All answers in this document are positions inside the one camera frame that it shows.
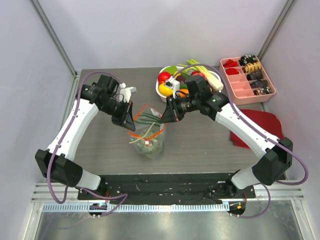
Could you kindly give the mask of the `green onion toy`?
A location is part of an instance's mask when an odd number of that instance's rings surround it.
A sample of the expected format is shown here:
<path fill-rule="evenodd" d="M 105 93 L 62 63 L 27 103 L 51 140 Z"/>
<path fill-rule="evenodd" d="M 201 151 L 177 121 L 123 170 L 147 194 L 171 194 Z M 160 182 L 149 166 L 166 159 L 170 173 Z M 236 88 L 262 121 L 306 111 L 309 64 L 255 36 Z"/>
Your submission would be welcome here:
<path fill-rule="evenodd" d="M 160 126 L 160 117 L 154 116 L 150 113 L 142 113 L 138 115 L 134 121 L 141 125 Z"/>

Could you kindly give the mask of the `clear zip top bag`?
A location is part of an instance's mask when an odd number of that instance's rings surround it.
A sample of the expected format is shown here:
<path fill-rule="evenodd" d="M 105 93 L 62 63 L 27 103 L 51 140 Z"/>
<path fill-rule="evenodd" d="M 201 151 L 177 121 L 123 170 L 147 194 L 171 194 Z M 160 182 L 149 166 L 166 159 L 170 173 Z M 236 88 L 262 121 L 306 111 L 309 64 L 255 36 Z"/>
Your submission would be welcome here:
<path fill-rule="evenodd" d="M 135 131 L 127 131 L 129 145 L 149 159 L 156 159 L 163 151 L 166 125 L 160 123 L 161 117 L 158 110 L 144 104 L 133 117 Z"/>

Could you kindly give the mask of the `green melon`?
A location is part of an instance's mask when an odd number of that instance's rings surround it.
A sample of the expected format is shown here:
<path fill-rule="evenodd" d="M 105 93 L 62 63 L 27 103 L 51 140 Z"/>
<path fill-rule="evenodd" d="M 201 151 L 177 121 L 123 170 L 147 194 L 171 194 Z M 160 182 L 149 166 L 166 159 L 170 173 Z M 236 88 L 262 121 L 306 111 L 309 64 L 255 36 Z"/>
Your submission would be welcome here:
<path fill-rule="evenodd" d="M 136 130 L 128 130 L 129 144 L 148 158 L 156 158 L 163 150 L 165 124 L 137 124 Z"/>

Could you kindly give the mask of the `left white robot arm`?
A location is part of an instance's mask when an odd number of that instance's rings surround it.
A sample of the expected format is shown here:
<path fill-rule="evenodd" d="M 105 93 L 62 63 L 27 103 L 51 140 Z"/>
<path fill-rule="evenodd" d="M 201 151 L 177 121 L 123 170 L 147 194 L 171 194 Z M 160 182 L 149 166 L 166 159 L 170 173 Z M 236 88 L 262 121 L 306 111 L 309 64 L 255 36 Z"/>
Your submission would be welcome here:
<path fill-rule="evenodd" d="M 45 150 L 39 149 L 35 154 L 42 175 L 67 187 L 89 189 L 93 198 L 102 199 L 107 192 L 102 178 L 74 162 L 76 151 L 98 112 L 109 115 L 114 125 L 135 131 L 131 96 L 136 91 L 135 87 L 119 83 L 105 74 L 99 77 L 98 82 L 82 84 L 58 135 Z"/>

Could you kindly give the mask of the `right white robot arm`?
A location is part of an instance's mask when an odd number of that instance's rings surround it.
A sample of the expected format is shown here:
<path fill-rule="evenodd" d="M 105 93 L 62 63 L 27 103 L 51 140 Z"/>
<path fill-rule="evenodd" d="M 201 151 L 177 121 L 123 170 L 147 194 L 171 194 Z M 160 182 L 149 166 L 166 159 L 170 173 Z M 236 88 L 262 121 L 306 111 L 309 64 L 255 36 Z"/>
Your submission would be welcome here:
<path fill-rule="evenodd" d="M 213 121 L 225 126 L 239 137 L 258 157 L 258 162 L 237 171 L 226 184 L 226 193 L 233 198 L 243 193 L 248 186 L 262 183 L 271 186 L 292 165 L 293 142 L 287 137 L 279 139 L 259 127 L 244 115 L 229 98 L 217 91 L 212 92 L 200 75 L 187 78 L 188 95 L 174 93 L 166 98 L 166 108 L 160 123 L 175 123 L 185 113 L 199 111 Z"/>

